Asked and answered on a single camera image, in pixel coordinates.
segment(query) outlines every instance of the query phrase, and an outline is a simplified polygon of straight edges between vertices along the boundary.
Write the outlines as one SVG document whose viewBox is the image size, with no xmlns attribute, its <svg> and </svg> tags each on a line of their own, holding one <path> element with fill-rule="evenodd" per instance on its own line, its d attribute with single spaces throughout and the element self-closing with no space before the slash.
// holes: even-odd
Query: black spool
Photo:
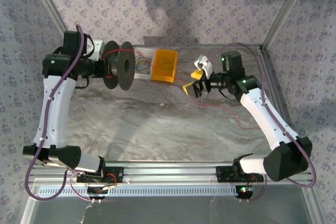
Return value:
<svg viewBox="0 0 336 224">
<path fill-rule="evenodd" d="M 119 46 L 115 41 L 109 41 L 104 49 L 103 55 L 118 50 Z M 124 42 L 120 51 L 112 52 L 105 57 L 104 83 L 107 88 L 114 89 L 118 84 L 122 90 L 129 90 L 132 86 L 135 73 L 135 56 L 133 46 L 128 41 Z"/>
</svg>

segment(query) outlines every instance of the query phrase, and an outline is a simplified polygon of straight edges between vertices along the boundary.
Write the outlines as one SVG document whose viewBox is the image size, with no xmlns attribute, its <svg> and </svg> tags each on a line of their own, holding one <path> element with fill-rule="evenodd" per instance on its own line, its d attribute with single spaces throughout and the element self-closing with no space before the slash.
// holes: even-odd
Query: black mounting bracket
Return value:
<svg viewBox="0 0 336 224">
<path fill-rule="evenodd" d="M 116 178 L 117 183 L 122 183 L 122 178 L 124 176 L 124 167 L 105 167 L 104 168 L 104 176 L 92 176 L 88 173 L 79 174 L 77 177 L 77 183 L 85 183 L 85 184 L 114 184 L 114 178 Z"/>
<path fill-rule="evenodd" d="M 258 182 L 264 182 L 263 175 L 260 174 L 237 174 L 234 172 L 232 166 L 217 166 L 216 167 L 216 176 L 218 183 L 253 183 L 256 182 L 255 179 L 251 176 L 254 175 Z"/>
</svg>

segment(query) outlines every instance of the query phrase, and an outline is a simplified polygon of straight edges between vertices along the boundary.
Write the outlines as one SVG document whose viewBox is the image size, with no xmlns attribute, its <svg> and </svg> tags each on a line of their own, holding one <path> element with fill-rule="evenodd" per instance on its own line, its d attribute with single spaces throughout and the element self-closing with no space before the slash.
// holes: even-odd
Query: gray marble tabletop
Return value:
<svg viewBox="0 0 336 224">
<path fill-rule="evenodd" d="M 191 82 L 193 61 L 218 48 L 175 50 L 179 52 L 176 77 Z M 238 50 L 246 74 L 260 80 L 254 56 L 244 48 Z M 220 56 L 212 63 L 215 72 L 221 71 Z M 216 90 L 200 102 L 229 108 L 242 127 L 258 126 L 241 104 L 226 100 Z M 79 145 L 83 151 L 106 160 L 232 161 L 239 155 L 270 151 L 261 130 L 241 130 L 225 109 L 196 105 L 180 83 L 141 79 L 135 79 L 128 91 L 119 87 L 109 90 L 102 80 L 93 80 L 86 89 L 76 90 L 69 109 L 67 136 L 69 145 Z"/>
</svg>

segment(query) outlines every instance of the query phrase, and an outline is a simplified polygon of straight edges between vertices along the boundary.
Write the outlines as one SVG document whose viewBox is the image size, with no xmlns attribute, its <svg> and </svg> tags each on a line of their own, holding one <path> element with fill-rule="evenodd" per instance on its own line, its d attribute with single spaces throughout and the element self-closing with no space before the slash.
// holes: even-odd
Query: orange container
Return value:
<svg viewBox="0 0 336 224">
<path fill-rule="evenodd" d="M 157 49 L 154 57 L 152 80 L 174 82 L 179 53 Z"/>
</svg>

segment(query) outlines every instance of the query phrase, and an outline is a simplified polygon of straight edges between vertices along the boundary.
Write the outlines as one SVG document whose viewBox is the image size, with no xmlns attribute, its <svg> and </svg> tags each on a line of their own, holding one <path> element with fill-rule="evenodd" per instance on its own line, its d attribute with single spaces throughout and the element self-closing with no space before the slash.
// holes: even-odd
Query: robotic arm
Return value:
<svg viewBox="0 0 336 224">
<path fill-rule="evenodd" d="M 114 41 L 109 41 L 104 48 L 104 59 L 100 58 L 102 41 L 92 41 L 89 35 L 84 34 L 84 50 L 75 67 L 67 78 L 58 87 L 52 97 L 48 113 L 48 123 L 44 118 L 47 101 L 51 99 L 50 93 L 61 77 L 69 69 L 79 51 L 80 33 L 66 31 L 64 34 L 63 46 L 53 54 L 49 54 L 43 60 L 44 75 L 44 100 L 42 113 L 33 145 L 24 146 L 23 155 L 33 158 L 44 140 L 42 149 L 37 157 L 37 163 L 49 166 L 61 166 L 71 170 L 85 172 L 81 176 L 83 182 L 98 182 L 103 184 L 114 183 L 108 173 L 114 173 L 105 166 L 103 157 L 90 155 L 81 151 L 79 146 L 67 145 L 67 118 L 70 99 L 75 88 L 78 77 L 87 80 L 89 78 L 102 78 L 109 89 L 117 85 L 123 90 L 128 90 L 132 85 L 135 72 L 135 57 L 132 45 L 125 42 L 121 48 Z M 91 40 L 92 51 L 87 54 L 87 40 Z M 43 129 L 46 127 L 46 136 L 42 137 Z M 119 181 L 119 171 L 116 173 L 116 180 Z"/>
<path fill-rule="evenodd" d="M 266 136 L 271 153 L 267 157 L 247 154 L 234 160 L 233 170 L 235 176 L 244 174 L 266 174 L 274 181 L 280 181 L 294 174 L 304 172 L 308 168 L 308 162 L 289 136 L 296 140 L 303 150 L 310 156 L 312 143 L 308 137 L 300 138 L 291 129 L 264 94 L 264 102 L 260 83 L 254 76 L 246 76 L 241 61 L 241 55 L 237 51 L 222 54 L 223 72 L 214 73 L 211 63 L 205 56 L 195 61 L 198 68 L 195 72 L 199 80 L 184 86 L 185 92 L 195 98 L 211 89 L 227 89 L 233 94 L 254 117 Z M 274 118 L 267 111 L 270 109 L 273 117 L 282 125 L 275 123 Z"/>
<path fill-rule="evenodd" d="M 76 86 L 79 76 L 87 80 L 87 85 L 89 78 L 102 78 L 109 89 L 120 85 L 123 90 L 128 90 L 134 78 L 135 57 L 129 42 L 125 42 L 119 48 L 116 42 L 109 41 L 102 53 L 105 58 L 99 58 L 102 41 L 92 41 L 89 35 L 84 35 L 84 38 L 85 50 L 52 98 L 50 93 L 64 73 L 69 70 L 74 62 L 74 55 L 79 51 L 79 32 L 66 31 L 63 46 L 43 60 L 42 114 L 34 143 L 24 146 L 23 154 L 29 158 L 36 157 L 41 141 L 44 140 L 37 156 L 38 163 L 84 172 L 77 177 L 79 183 L 110 185 L 122 182 L 123 167 L 106 167 L 103 157 L 84 153 L 79 146 L 66 145 L 69 104 L 73 90 L 85 88 Z M 92 51 L 88 54 L 87 39 L 90 39 L 93 45 Z M 312 149 L 311 141 L 307 137 L 299 138 L 298 134 L 285 123 L 266 95 L 265 98 L 263 97 L 260 83 L 256 78 L 245 75 L 241 60 L 238 52 L 226 52 L 222 54 L 223 72 L 214 73 L 208 59 L 200 56 L 195 62 L 198 70 L 192 74 L 198 80 L 183 87 L 188 95 L 195 98 L 212 89 L 227 89 L 251 113 L 267 138 L 271 153 L 267 157 L 247 154 L 234 159 L 231 171 L 235 180 L 226 178 L 225 181 L 235 182 L 239 178 L 246 177 L 246 174 L 267 174 L 272 180 L 279 181 L 305 171 L 308 168 L 308 162 L 288 135 L 297 141 L 308 156 Z M 45 125 L 44 111 L 47 102 L 51 99 L 48 123 Z M 267 109 L 271 110 L 282 127 L 275 123 Z M 43 129 L 47 132 L 45 138 L 42 138 Z"/>
</svg>

